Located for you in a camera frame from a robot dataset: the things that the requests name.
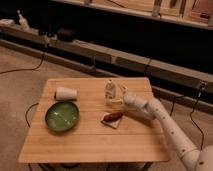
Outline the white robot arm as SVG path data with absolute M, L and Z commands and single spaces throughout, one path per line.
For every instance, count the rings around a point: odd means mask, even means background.
M 126 106 L 144 112 L 150 120 L 157 119 L 160 122 L 165 135 L 188 171 L 213 171 L 213 145 L 199 150 L 157 98 L 145 99 L 126 88 L 122 94 L 122 102 Z

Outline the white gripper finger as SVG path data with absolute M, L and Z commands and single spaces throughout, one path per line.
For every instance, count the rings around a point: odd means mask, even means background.
M 123 94 L 125 94 L 128 90 L 126 86 L 123 86 L 123 85 L 120 85 L 120 84 L 119 84 L 119 88 L 120 88 L 120 90 Z
M 106 101 L 106 104 L 109 106 L 119 106 L 123 104 L 123 100 L 122 99 L 108 99 Z

